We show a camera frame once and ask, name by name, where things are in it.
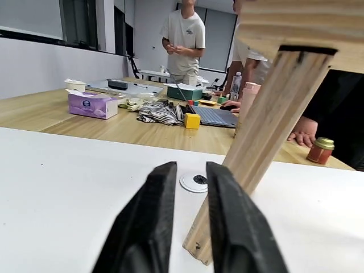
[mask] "khaki pants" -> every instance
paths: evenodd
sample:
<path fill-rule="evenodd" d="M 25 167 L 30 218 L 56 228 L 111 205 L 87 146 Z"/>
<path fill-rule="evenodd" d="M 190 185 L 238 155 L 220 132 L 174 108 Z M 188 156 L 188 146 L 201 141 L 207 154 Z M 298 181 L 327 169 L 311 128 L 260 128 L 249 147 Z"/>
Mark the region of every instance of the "khaki pants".
<path fill-rule="evenodd" d="M 173 75 L 173 77 L 175 78 L 178 84 L 183 83 L 191 86 L 197 85 L 197 75 L 194 73 L 187 73 L 186 75 L 183 76 Z"/>

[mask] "human hand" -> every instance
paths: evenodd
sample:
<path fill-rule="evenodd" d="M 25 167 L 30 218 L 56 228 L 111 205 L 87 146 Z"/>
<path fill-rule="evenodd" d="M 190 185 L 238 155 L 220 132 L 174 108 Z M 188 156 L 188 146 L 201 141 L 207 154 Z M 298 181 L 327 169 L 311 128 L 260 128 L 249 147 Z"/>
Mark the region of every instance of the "human hand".
<path fill-rule="evenodd" d="M 316 131 L 318 123 L 312 119 L 301 117 L 291 134 L 287 138 L 288 141 L 296 140 L 301 146 L 312 147 L 313 142 L 316 140 Z"/>
<path fill-rule="evenodd" d="M 216 91 L 215 92 L 215 96 L 223 96 L 224 95 L 224 92 L 223 91 Z"/>
<path fill-rule="evenodd" d="M 167 47 L 167 48 L 166 48 L 167 53 L 168 53 L 169 55 L 171 55 L 171 54 L 173 54 L 173 53 L 175 53 L 175 52 L 176 52 L 176 49 L 174 48 L 174 46 L 173 46 L 172 44 L 168 44 L 166 47 Z"/>
<path fill-rule="evenodd" d="M 235 109 L 231 110 L 232 113 L 239 113 L 240 112 L 240 107 L 241 107 L 241 102 L 239 101 L 225 101 L 222 106 L 236 106 Z"/>
<path fill-rule="evenodd" d="M 179 55 L 184 55 L 184 54 L 185 54 L 185 52 L 186 52 L 186 49 L 187 49 L 187 48 L 183 47 L 182 45 L 177 45 L 177 46 L 175 47 L 175 52 L 176 52 L 177 54 L 179 54 Z"/>

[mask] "jar lid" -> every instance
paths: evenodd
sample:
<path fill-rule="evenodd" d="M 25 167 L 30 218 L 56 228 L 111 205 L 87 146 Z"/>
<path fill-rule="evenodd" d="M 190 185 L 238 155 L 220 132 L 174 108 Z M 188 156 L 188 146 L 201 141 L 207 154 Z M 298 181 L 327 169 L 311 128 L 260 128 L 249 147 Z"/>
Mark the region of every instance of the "jar lid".
<path fill-rule="evenodd" d="M 333 150 L 335 149 L 334 141 L 328 138 L 318 138 L 315 140 L 315 145 L 325 149 L 325 150 Z"/>

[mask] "pink bottle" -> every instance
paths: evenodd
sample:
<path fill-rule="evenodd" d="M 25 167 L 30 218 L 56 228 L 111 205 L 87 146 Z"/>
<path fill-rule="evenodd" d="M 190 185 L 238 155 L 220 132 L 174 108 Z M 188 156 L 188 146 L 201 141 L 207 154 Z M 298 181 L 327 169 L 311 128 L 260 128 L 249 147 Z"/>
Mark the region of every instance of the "pink bottle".
<path fill-rule="evenodd" d="M 255 84 L 253 82 L 247 82 L 245 84 L 245 87 L 243 88 L 243 97 L 241 101 L 241 107 L 240 107 L 240 113 L 239 113 L 239 121 L 235 130 L 235 136 L 237 135 L 237 132 L 239 128 L 241 127 L 241 124 L 243 120 L 245 119 L 246 115 L 249 112 L 249 109 L 253 105 L 253 102 L 260 90 L 261 85 Z"/>

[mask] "red object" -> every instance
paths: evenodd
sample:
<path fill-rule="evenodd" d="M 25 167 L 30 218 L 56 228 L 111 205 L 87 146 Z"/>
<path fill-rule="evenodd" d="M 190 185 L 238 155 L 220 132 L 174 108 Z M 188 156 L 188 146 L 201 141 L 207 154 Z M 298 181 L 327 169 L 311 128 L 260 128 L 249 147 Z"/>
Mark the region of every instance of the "red object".
<path fill-rule="evenodd" d="M 332 150 L 325 150 L 314 144 L 314 145 L 312 145 L 312 148 L 307 156 L 307 159 L 312 162 L 316 162 L 318 164 L 325 165 L 327 163 L 327 161 L 329 160 L 329 157 L 331 156 L 331 154 L 332 154 Z"/>

